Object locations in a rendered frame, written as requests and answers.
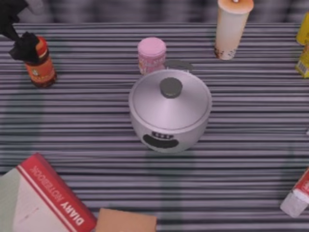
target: lid knob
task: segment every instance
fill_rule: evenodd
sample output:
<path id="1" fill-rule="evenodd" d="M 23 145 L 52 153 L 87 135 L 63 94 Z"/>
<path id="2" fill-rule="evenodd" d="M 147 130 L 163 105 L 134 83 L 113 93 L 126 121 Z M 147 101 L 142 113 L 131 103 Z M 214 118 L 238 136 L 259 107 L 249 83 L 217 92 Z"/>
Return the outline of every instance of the lid knob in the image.
<path id="1" fill-rule="evenodd" d="M 166 98 L 176 98 L 180 95 L 183 85 L 180 80 L 168 77 L 160 82 L 161 93 Z"/>

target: striped table surface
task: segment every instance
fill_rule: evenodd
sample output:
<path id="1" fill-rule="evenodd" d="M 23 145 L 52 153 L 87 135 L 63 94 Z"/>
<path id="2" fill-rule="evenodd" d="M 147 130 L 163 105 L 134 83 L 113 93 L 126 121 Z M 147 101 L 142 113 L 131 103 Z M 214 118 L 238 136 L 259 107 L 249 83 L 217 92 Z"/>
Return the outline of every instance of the striped table surface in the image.
<path id="1" fill-rule="evenodd" d="M 309 162 L 298 27 L 248 24 L 236 57 L 221 61 L 215 25 L 17 25 L 47 39 L 58 81 L 36 89 L 0 38 L 0 174 L 40 152 L 95 216 L 151 214 L 160 232 L 307 232 L 309 211 L 279 209 Z M 186 152 L 150 151 L 132 129 L 128 94 L 147 36 L 191 62 L 212 93 L 208 128 Z"/>

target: rice cooker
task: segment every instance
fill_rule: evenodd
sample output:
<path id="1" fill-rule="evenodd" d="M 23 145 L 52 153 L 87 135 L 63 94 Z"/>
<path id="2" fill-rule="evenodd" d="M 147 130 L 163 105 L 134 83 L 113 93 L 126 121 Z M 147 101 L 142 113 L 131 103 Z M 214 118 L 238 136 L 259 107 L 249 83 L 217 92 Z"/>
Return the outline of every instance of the rice cooker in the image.
<path id="1" fill-rule="evenodd" d="M 136 135 L 150 149 L 177 153 L 204 134 L 212 98 L 205 83 L 190 73 L 190 63 L 169 60 L 165 66 L 134 84 L 129 94 L 130 118 Z"/>

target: pink container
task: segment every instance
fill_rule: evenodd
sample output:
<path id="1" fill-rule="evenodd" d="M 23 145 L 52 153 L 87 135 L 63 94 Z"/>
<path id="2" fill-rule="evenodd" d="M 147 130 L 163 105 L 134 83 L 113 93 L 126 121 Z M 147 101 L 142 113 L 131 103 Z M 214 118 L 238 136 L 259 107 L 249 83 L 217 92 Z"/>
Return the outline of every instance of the pink container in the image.
<path id="1" fill-rule="evenodd" d="M 156 37 L 140 41 L 138 45 L 139 67 L 142 75 L 165 69 L 166 45 Z"/>

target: yellow container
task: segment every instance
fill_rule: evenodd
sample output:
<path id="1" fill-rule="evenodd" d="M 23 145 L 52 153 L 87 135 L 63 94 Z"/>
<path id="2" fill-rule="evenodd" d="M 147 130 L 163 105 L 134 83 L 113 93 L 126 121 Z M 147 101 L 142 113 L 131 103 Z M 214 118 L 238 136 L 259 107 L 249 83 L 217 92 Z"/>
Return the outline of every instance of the yellow container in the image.
<path id="1" fill-rule="evenodd" d="M 309 12 L 305 14 L 303 22 L 299 28 L 298 34 L 296 36 L 296 41 L 300 45 L 305 45 L 306 40 L 309 39 Z"/>
<path id="2" fill-rule="evenodd" d="M 309 78 L 309 42 L 306 42 L 305 48 L 295 68 L 302 77 Z"/>

